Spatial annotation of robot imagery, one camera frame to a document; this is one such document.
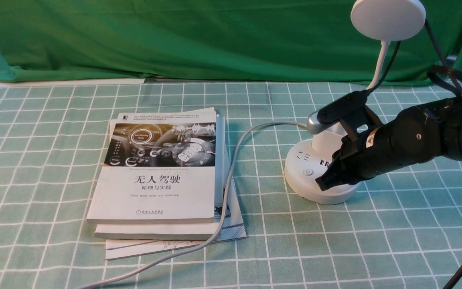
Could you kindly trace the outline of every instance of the publisher logo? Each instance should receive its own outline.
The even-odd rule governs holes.
[[[143,211],[143,210],[137,210],[136,211],[136,214],[137,215],[161,215],[163,214],[163,210],[146,210],[146,211]]]

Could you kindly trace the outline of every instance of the green cloth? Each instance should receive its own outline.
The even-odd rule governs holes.
[[[422,3],[442,50],[459,51],[456,65],[462,69],[462,0]],[[352,26],[353,4],[0,0],[0,82],[158,75],[368,82],[380,44]],[[425,72],[436,61],[423,29],[402,43],[387,82],[428,84]]]

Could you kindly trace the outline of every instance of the checkered tablecloth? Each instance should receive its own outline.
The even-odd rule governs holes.
[[[85,220],[121,112],[214,107],[230,151],[251,126],[307,116],[354,85],[169,83],[0,88],[0,288],[71,289],[117,276],[158,254],[104,260]],[[440,88],[380,88],[382,121],[450,97]],[[301,199],[283,178],[292,126],[255,132],[235,170],[248,238],[210,245],[115,288],[359,289],[442,287],[462,263],[462,163],[440,157],[362,183],[344,204]],[[457,285],[462,288],[462,280]]]

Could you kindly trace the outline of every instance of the gray cable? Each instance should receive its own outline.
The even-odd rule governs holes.
[[[240,137],[240,139],[238,140],[237,144],[236,144],[236,148],[235,148],[235,153],[233,153],[233,160],[231,161],[231,167],[229,168],[229,173],[227,174],[227,182],[226,182],[226,187],[225,187],[225,190],[224,190],[224,198],[223,198],[223,204],[222,204],[222,208],[226,208],[227,207],[227,192],[229,192],[229,185],[231,184],[231,179],[233,178],[233,170],[235,169],[235,163],[236,163],[236,158],[237,158],[237,155],[238,155],[238,148],[240,148],[240,144],[242,144],[242,141],[245,139],[246,135],[251,133],[253,130],[257,129],[257,128],[262,128],[264,126],[274,126],[274,125],[277,125],[277,124],[293,124],[294,126],[300,126],[300,127],[303,127],[303,128],[307,128],[306,124],[302,123],[302,122],[297,122],[297,121],[270,121],[270,122],[266,122],[266,123],[262,123],[262,124],[258,124],[257,126],[253,126],[252,128],[249,128],[249,130],[247,130],[244,134],[242,134],[242,137]],[[188,254],[188,253],[191,253],[191,252],[195,252],[195,251],[198,251],[204,247],[206,247],[207,245],[209,245],[211,242],[213,242],[215,240],[215,238],[217,238],[218,234],[220,233],[220,230],[222,229],[222,224],[224,223],[224,216],[225,214],[222,214],[220,216],[220,222],[219,222],[219,226],[217,228],[217,230],[215,231],[215,233],[206,241],[204,241],[204,243],[200,244],[200,245],[197,245],[197,246],[194,246],[194,247],[191,247],[191,248],[187,248],[187,249],[184,249],[184,250],[180,250],[180,251],[175,251],[171,254],[168,254],[167,256],[163,256],[161,258],[158,258],[156,259],[156,261],[152,261],[151,263],[149,263],[148,265],[145,265],[135,271],[132,271],[128,274],[124,274],[124,275],[121,275],[121,276],[117,276],[117,277],[114,277],[114,278],[111,278],[111,279],[108,279],[108,280],[103,280],[103,281],[99,281],[99,282],[95,282],[95,283],[92,283],[92,284],[88,284],[88,285],[83,285],[81,287],[77,287],[76,289],[93,289],[93,288],[97,288],[97,287],[100,287],[100,286],[103,286],[103,285],[108,285],[108,284],[111,284],[111,283],[114,283],[114,282],[118,282],[118,281],[121,281],[121,280],[124,280],[124,279],[127,279],[127,278],[130,278],[136,274],[139,274],[143,271],[146,271],[147,269],[155,266],[155,265],[158,265],[162,262],[165,262],[167,260],[170,260],[171,258],[175,258],[177,256],[181,256],[181,255],[184,255],[184,254]]]

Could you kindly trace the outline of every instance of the book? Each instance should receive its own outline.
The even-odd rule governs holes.
[[[229,209],[231,216],[224,220],[218,238],[212,242],[229,242],[247,238],[242,212],[238,203],[236,187],[233,180],[229,186]],[[128,258],[156,252],[176,250],[202,244],[202,240],[106,240],[106,260]]]
[[[224,130],[215,110],[119,114],[87,221],[212,223]]]
[[[216,189],[213,222],[210,224],[150,224],[150,225],[106,225],[99,224],[95,229],[98,238],[114,240],[207,240],[217,230],[222,214],[223,195],[231,161],[226,148],[222,147],[224,161],[216,163]],[[240,226],[242,215],[236,198],[236,188],[230,185],[229,203],[225,212],[223,227]]]

